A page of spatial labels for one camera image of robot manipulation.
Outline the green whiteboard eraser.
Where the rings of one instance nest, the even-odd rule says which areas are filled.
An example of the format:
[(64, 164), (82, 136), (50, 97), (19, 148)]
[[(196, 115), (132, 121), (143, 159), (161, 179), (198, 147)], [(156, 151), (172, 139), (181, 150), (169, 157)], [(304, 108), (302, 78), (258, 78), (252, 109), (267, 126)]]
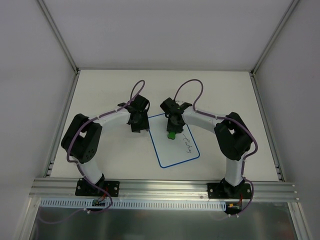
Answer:
[(175, 140), (176, 139), (176, 133), (175, 132), (169, 132), (167, 134), (167, 138), (170, 140)]

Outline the blue framed whiteboard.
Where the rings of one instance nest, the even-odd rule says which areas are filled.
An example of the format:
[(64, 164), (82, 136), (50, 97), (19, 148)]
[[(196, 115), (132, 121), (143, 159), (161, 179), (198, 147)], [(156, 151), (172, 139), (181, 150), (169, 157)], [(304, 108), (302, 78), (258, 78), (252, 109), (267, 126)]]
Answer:
[(189, 126), (183, 126), (183, 132), (175, 135), (175, 139), (168, 138), (165, 115), (150, 116), (149, 135), (155, 151), (158, 164), (166, 169), (186, 163), (200, 157), (200, 151)]

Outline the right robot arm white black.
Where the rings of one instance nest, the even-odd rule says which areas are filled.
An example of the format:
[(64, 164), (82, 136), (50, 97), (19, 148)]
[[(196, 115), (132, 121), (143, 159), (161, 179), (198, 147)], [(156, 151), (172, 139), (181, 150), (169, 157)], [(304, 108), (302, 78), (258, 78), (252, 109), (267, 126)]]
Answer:
[(253, 143), (253, 137), (240, 116), (235, 112), (214, 115), (198, 110), (188, 102), (178, 104), (170, 97), (160, 104), (160, 108), (167, 118), (168, 139), (174, 140), (185, 125), (215, 134), (219, 149), (226, 157), (226, 173), (213, 192), (220, 198), (240, 197), (245, 184), (244, 161)]

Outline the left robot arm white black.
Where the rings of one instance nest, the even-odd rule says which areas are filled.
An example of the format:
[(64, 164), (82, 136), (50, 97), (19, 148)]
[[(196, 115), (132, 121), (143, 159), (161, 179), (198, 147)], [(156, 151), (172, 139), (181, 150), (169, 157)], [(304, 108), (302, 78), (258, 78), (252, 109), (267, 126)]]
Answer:
[(77, 182), (75, 195), (83, 197), (117, 197), (120, 183), (106, 180), (94, 159), (103, 129), (113, 130), (120, 125), (129, 125), (133, 133), (150, 129), (148, 110), (150, 101), (137, 95), (129, 103), (120, 103), (118, 108), (90, 119), (77, 114), (66, 133), (61, 147), (67, 153), (67, 161), (75, 163), (82, 178)]

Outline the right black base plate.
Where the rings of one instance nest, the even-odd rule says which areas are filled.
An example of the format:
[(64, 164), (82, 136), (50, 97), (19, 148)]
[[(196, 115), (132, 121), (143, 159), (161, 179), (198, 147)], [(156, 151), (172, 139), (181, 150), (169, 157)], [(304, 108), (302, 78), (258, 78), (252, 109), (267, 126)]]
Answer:
[(240, 186), (224, 186), (222, 183), (207, 183), (207, 194), (209, 199), (240, 199), (249, 200), (252, 197), (252, 189), (249, 183)]

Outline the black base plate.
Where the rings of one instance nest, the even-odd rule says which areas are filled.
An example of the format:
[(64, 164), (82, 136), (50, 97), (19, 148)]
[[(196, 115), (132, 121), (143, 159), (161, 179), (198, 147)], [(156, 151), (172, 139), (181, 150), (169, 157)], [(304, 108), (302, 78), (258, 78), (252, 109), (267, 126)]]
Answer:
[(105, 194), (101, 189), (107, 192), (111, 197), (118, 197), (120, 182), (114, 180), (100, 180), (97, 182), (96, 186), (93, 186), (85, 179), (80, 178), (77, 181), (75, 195), (81, 197), (101, 197)]
[(252, 189), (249, 183), (240, 186), (224, 186), (222, 183), (207, 183), (207, 194), (209, 199), (240, 199), (249, 200), (252, 197)]

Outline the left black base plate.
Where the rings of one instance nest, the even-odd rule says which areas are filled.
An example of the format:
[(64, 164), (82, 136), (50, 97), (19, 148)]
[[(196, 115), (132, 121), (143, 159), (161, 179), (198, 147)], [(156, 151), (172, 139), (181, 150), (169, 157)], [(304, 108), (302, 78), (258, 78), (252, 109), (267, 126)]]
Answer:
[(101, 189), (107, 192), (111, 197), (118, 197), (120, 182), (114, 180), (100, 180), (97, 182), (96, 186), (93, 186), (85, 179), (80, 178), (77, 181), (75, 195), (81, 197), (101, 197), (105, 194)]

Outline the aluminium mounting rail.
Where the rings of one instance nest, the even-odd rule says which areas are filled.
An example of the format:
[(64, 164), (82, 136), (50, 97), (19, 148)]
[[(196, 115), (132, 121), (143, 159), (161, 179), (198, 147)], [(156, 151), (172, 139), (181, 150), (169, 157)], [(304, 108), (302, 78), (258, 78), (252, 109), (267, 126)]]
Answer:
[[(74, 198), (78, 178), (35, 178), (30, 197)], [(208, 200), (206, 181), (132, 180), (120, 179), (118, 199), (124, 200)], [(298, 202), (300, 196), (293, 183), (256, 181), (253, 183), (253, 200), (256, 202)]]

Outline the left aluminium frame post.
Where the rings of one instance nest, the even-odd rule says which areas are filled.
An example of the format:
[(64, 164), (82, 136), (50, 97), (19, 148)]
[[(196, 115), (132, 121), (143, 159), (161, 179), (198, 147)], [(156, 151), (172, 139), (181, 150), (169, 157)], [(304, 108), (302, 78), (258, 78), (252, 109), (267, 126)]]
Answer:
[(68, 47), (67, 47), (67, 44), (46, 4), (46, 2), (44, 0), (36, 0), (36, 3), (38, 4), (45, 20), (47, 21), (54, 37), (56, 38), (63, 54), (65, 55), (69, 65), (71, 66), (73, 72), (75, 74), (77, 74), (79, 72), (79, 68), (77, 67), (77, 64), (74, 60), (74, 58), (72, 57), (71, 55), (71, 52), (69, 51)]

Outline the aluminium frame post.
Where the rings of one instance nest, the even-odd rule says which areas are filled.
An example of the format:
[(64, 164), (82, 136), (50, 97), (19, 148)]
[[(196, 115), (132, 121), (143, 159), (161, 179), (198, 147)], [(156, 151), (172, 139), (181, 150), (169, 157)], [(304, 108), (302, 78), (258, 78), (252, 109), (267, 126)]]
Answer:
[(262, 53), (260, 54), (260, 56), (258, 57), (256, 63), (254, 64), (253, 68), (251, 69), (250, 73), (251, 75), (254, 77), (256, 75), (256, 73), (258, 72), (259, 68), (261, 67), (261, 65), (263, 64), (265, 58), (267, 57), (267, 55), (269, 54), (271, 48), (273, 47), (273, 45), (275, 44), (276, 40), (278, 39), (280, 33), (282, 32), (282, 30), (284, 29), (286, 23), (289, 21), (289, 19), (291, 18), (292, 14), (294, 13), (296, 7), (298, 6), (298, 4), (300, 3), (300, 0), (291, 0), (288, 7), (286, 8), (284, 14), (282, 15), (282, 17), (280, 18), (279, 22), (277, 23), (274, 31), (272, 32), (269, 40), (267, 41), (267, 44), (265, 45), (265, 47), (262, 50)]
[(45, 20), (47, 21), (54, 37), (56, 38), (63, 54), (65, 55), (69, 65), (71, 66), (73, 72), (75, 74), (77, 74), (79, 72), (79, 68), (77, 67), (77, 64), (74, 60), (74, 58), (72, 57), (71, 55), (71, 52), (69, 51), (68, 47), (67, 47), (67, 44), (46, 4), (46, 2), (44, 0), (36, 0), (36, 3), (38, 4)]

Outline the right aluminium frame post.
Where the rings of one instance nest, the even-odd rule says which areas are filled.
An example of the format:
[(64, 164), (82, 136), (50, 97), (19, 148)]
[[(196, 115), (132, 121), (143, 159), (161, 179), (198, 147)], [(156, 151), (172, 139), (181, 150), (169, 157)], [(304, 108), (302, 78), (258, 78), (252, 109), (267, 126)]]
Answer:
[(261, 67), (261, 65), (263, 64), (265, 58), (267, 57), (267, 55), (269, 54), (271, 48), (273, 47), (273, 45), (275, 44), (276, 40), (278, 39), (280, 33), (282, 32), (282, 30), (284, 29), (286, 23), (289, 21), (289, 19), (291, 18), (292, 14), (294, 13), (296, 7), (298, 6), (298, 4), (300, 3), (300, 0), (291, 0), (288, 7), (286, 8), (284, 14), (282, 15), (282, 17), (280, 18), (279, 22), (277, 23), (274, 31), (272, 32), (269, 40), (267, 41), (267, 44), (265, 45), (265, 47), (262, 50), (262, 53), (260, 54), (260, 56), (258, 57), (256, 63), (254, 64), (253, 68), (251, 69), (250, 73), (251, 75), (254, 77), (256, 75), (256, 73), (258, 72), (259, 68)]

